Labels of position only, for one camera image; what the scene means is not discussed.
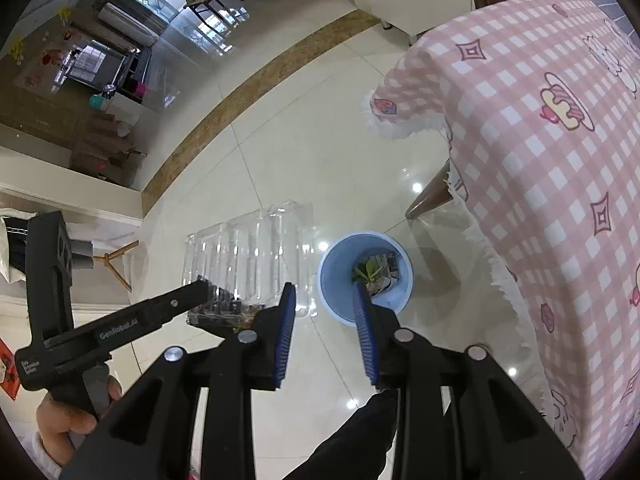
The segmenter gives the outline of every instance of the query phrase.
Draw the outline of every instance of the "person's leg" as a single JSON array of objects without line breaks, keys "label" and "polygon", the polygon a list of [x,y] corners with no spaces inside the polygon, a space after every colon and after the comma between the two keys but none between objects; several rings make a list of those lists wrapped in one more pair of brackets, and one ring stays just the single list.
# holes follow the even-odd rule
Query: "person's leg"
[{"label": "person's leg", "polygon": [[398,392],[374,395],[285,480],[376,480],[396,434]]}]

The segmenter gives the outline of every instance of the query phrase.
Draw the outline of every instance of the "pink checkered tablecloth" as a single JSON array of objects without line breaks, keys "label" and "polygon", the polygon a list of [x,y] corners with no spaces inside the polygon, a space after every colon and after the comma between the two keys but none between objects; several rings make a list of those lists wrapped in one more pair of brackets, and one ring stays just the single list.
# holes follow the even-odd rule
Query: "pink checkered tablecloth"
[{"label": "pink checkered tablecloth", "polygon": [[511,0],[428,32],[381,131],[446,120],[450,186],[526,302],[554,429],[588,479],[640,422],[640,50],[591,0]]}]

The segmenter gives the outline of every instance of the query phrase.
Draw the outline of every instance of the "transparent plastic container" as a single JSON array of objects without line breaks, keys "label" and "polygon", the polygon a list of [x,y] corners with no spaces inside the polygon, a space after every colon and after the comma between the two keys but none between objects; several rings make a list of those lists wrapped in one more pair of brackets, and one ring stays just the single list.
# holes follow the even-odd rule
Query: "transparent plastic container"
[{"label": "transparent plastic container", "polygon": [[296,316],[308,316],[316,307],[315,262],[311,204],[287,202],[194,233],[186,241],[182,282],[203,277],[214,288],[188,322],[225,335],[247,328],[259,310],[278,304],[286,282],[296,286]]}]

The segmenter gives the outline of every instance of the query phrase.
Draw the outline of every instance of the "metal bolt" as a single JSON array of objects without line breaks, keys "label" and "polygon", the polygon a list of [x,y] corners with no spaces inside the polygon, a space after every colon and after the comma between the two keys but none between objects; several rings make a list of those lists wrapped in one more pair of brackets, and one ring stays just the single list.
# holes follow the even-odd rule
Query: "metal bolt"
[{"label": "metal bolt", "polygon": [[238,334],[238,341],[244,344],[253,343],[256,339],[258,339],[258,335],[253,330],[242,330]]},{"label": "metal bolt", "polygon": [[183,355],[184,351],[179,346],[170,346],[164,351],[164,358],[171,363],[179,361]]},{"label": "metal bolt", "polygon": [[399,328],[394,332],[394,337],[399,343],[408,343],[414,339],[414,333],[407,328]]},{"label": "metal bolt", "polygon": [[475,361],[482,361],[486,357],[486,350],[481,346],[470,346],[466,353]]}]

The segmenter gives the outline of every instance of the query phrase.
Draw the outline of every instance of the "blue bucket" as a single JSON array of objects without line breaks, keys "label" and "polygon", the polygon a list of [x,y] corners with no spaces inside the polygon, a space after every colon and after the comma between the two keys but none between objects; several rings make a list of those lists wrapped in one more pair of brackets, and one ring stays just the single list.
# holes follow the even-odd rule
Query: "blue bucket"
[{"label": "blue bucket", "polygon": [[335,242],[322,256],[318,267],[318,292],[329,314],[338,321],[355,326],[353,316],[353,267],[369,256],[395,253],[398,282],[372,298],[398,314],[409,301],[414,286],[411,260],[393,238],[375,231],[351,233]]}]

